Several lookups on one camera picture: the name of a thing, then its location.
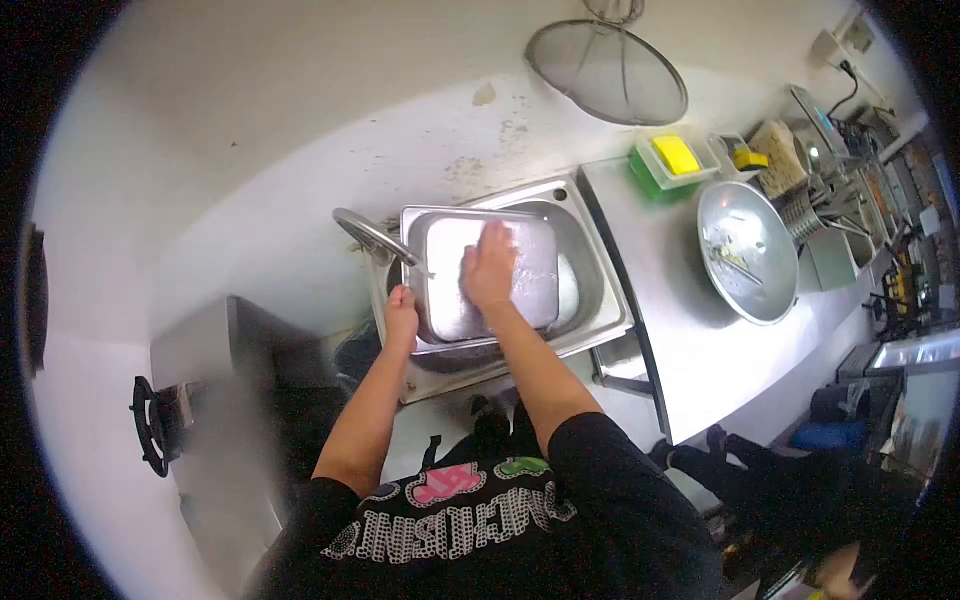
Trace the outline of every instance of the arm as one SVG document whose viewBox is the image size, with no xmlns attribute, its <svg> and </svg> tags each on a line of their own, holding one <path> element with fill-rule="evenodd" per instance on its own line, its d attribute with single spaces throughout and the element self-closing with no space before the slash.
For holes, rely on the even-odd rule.
<svg viewBox="0 0 960 600">
<path fill-rule="evenodd" d="M 418 317 L 410 288 L 394 288 L 384 316 L 387 341 L 333 425 L 313 469 L 313 478 L 335 479 L 361 498 L 380 484 L 394 429 L 396 401 L 417 335 Z"/>
<path fill-rule="evenodd" d="M 483 313 L 500 343 L 540 450 L 547 456 L 550 437 L 561 423 L 603 409 L 510 301 L 516 263 L 512 244 L 509 228 L 502 223 L 487 224 L 478 247 L 467 248 L 464 284 L 470 301 Z"/>
</svg>

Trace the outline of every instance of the mesh strainer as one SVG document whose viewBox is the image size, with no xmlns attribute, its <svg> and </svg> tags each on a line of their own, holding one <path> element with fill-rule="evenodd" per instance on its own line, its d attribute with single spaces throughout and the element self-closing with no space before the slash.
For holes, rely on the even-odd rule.
<svg viewBox="0 0 960 600">
<path fill-rule="evenodd" d="M 605 121 L 669 125 L 686 113 L 686 86 L 677 70 L 618 25 L 591 19 L 551 23 L 527 43 L 525 58 L 548 84 Z"/>
</svg>

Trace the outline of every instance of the hand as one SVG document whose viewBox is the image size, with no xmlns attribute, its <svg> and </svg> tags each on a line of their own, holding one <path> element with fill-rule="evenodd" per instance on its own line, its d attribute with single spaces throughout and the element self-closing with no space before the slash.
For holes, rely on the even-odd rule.
<svg viewBox="0 0 960 600">
<path fill-rule="evenodd" d="M 387 341 L 383 350 L 409 356 L 417 348 L 417 327 L 420 324 L 420 317 L 414 308 L 413 290 L 405 285 L 395 286 L 387 298 L 383 320 L 387 325 Z"/>
<path fill-rule="evenodd" d="M 467 298 L 485 316 L 499 306 L 510 306 L 514 287 L 516 248 L 514 233 L 501 221 L 487 223 L 477 246 L 464 254 Z"/>
</svg>

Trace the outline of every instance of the cable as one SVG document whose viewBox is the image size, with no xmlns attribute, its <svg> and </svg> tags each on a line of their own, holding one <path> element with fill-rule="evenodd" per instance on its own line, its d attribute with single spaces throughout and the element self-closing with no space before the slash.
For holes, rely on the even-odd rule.
<svg viewBox="0 0 960 600">
<path fill-rule="evenodd" d="M 845 102 L 847 102 L 848 100 L 850 100 L 850 98 L 852 98 L 853 96 L 855 96 L 855 95 L 856 95 L 856 91 L 857 91 L 858 89 L 860 89 L 860 81 L 856 78 L 856 74 L 853 73 L 853 67 L 852 67 L 852 65 L 850 64 L 850 62 L 847 61 L 847 60 L 843 60 L 842 62 L 840 62 L 840 68 L 843 69 L 844 72 L 846 72 L 847 75 L 850 75 L 851 78 L 853 79 L 853 91 L 850 92 L 850 95 L 849 95 L 849 96 L 844 97 L 842 100 L 840 100 L 840 102 L 838 102 L 838 103 L 836 103 L 835 105 L 833 105 L 833 108 L 831 108 L 831 109 L 829 110 L 829 112 L 827 113 L 827 119 L 830 118 L 830 116 L 833 114 L 833 112 L 834 112 L 835 110 L 837 110 L 838 108 L 840 108 L 840 105 L 842 105 L 843 103 L 845 103 Z"/>
</svg>

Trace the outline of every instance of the yellow sponge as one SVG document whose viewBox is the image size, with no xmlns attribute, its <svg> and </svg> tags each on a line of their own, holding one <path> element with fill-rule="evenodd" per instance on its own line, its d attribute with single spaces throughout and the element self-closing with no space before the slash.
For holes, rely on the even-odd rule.
<svg viewBox="0 0 960 600">
<path fill-rule="evenodd" d="M 679 135 L 661 135 L 650 140 L 654 149 L 663 159 L 663 164 L 674 175 L 686 175 L 700 170 L 697 157 L 690 152 Z"/>
</svg>

